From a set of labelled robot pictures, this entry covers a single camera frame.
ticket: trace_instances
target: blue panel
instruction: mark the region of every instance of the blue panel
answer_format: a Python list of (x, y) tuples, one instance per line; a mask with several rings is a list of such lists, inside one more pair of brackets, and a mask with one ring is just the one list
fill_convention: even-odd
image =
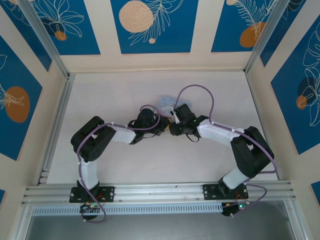
[(9, 0), (0, 0), (0, 5), (9, 16), (15, 27), (18, 29), (20, 34), (23, 36), (24, 40), (28, 43), (39, 61), (42, 63), (44, 68), (49, 71), (52, 60), (18, 5), (13, 4)]
[(299, 154), (320, 143), (320, 16), (271, 82)]
[(122, 54), (189, 53), (198, 0), (111, 0)]
[(0, 37), (0, 153), (17, 160), (42, 86)]
[(272, 35), (266, 43), (262, 53), (260, 55), (261, 61), (264, 66), (267, 65), (269, 59), (274, 54), (276, 48), (280, 44), (281, 40), (286, 35), (286, 32), (290, 28), (291, 24), (298, 15), (300, 9), (305, 4), (306, 0), (291, 0), (286, 7), (286, 10), (282, 14), (278, 24), (276, 25)]
[(312, 187), (314, 195), (315, 195), (315, 197), (318, 200), (318, 203), (320, 205), (320, 181), (312, 183), (311, 187)]
[(225, 0), (212, 53), (252, 51), (276, 0)]
[(1, 206), (2, 200), (5, 197), (5, 193), (6, 193), (6, 191), (0, 189), (0, 206)]
[(31, 4), (60, 55), (100, 54), (84, 0), (35, 0)]

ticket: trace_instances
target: cream wall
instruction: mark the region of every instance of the cream wall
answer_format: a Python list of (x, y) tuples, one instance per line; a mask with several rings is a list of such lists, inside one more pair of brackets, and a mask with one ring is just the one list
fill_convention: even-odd
[(18, 160), (14, 161), (0, 154), (0, 189), (6, 192), (0, 209), (0, 240), (2, 240), (7, 239), (15, 217), (18, 217), (17, 210), (26, 186), (34, 185), (38, 178), (65, 80), (53, 64), (49, 72), (45, 70), (1, 7), (0, 35), (42, 85), (42, 92)]
[(101, 52), (100, 56), (61, 56), (72, 73), (243, 69), (248, 52), (211, 53), (225, 0), (199, 0), (191, 53), (148, 53), (122, 55), (110, 0), (84, 0)]
[(249, 83), (262, 125), (276, 156), (282, 179), (289, 179), (315, 239), (320, 236), (320, 206), (311, 183), (320, 181), (320, 145), (298, 155), (284, 116), (271, 87), (271, 80), (320, 14), (320, 1), (307, 0), (282, 42), (264, 68), (257, 61)]

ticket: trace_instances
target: white table surface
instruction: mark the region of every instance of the white table surface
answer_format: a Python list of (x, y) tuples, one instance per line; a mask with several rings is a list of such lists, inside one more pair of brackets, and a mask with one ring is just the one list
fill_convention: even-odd
[[(48, 184), (76, 183), (77, 156), (71, 137), (93, 116), (126, 125), (136, 119), (142, 105), (156, 105), (163, 95), (176, 97), (190, 84), (212, 91), (212, 120), (236, 128), (255, 126), (262, 131), (256, 108), (242, 71), (137, 71), (77, 74), (71, 90)], [(202, 88), (189, 88), (181, 99), (192, 104), (196, 116), (209, 114), (211, 98)], [(212, 182), (236, 166), (232, 150), (201, 138), (193, 143), (185, 135), (144, 139), (136, 145), (111, 142), (98, 159), (101, 183)], [(268, 165), (265, 170), (272, 170)], [(261, 174), (255, 180), (276, 180)]]

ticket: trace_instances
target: robotic arm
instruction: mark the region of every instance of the robotic arm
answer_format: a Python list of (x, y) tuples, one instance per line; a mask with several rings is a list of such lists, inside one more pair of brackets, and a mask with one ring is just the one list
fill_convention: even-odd
[[(270, 160), (260, 148), (239, 133), (250, 136), (274, 157), (263, 136), (255, 127), (235, 129), (220, 123), (210, 122), (206, 116), (201, 115), (196, 117), (186, 104), (175, 108), (172, 111), (172, 115), (174, 116), (175, 122), (171, 123), (168, 118), (157, 116), (152, 110), (145, 108), (139, 113), (136, 120), (129, 122), (129, 128), (122, 128), (116, 125), (105, 126), (92, 135), (80, 149), (82, 179), (90, 192), (94, 196), (98, 195), (97, 189), (99, 188), (99, 181), (97, 177), (96, 160), (105, 150), (109, 142), (136, 144), (144, 138), (145, 134), (159, 136), (168, 126), (173, 136), (183, 134), (187, 136), (194, 135), (197, 138), (215, 140), (232, 149), (236, 167), (218, 181), (218, 191), (224, 199), (232, 199), (230, 196), (239, 185), (248, 179), (254, 178), (270, 163)], [(158, 124), (154, 128), (149, 129), (156, 124), (157, 118), (160, 118)], [(74, 152), (77, 152), (78, 147), (85, 137), (102, 124), (104, 124), (104, 121), (100, 117), (95, 116), (84, 125), (71, 139)], [(77, 186), (82, 195), (90, 199), (90, 197), (86, 195), (81, 181), (77, 181)]]

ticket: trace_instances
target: ventilation grille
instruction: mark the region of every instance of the ventilation grille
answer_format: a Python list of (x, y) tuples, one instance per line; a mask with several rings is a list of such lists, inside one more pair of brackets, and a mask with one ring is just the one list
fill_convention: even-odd
[[(38, 206), (33, 209), (33, 216), (77, 216), (80, 206)], [(191, 213), (222, 213), (222, 204), (214, 203), (182, 203), (182, 204), (139, 204), (139, 205), (108, 205), (104, 207), (108, 215), (136, 214), (191, 214)], [(86, 215), (102, 215), (95, 209)]]

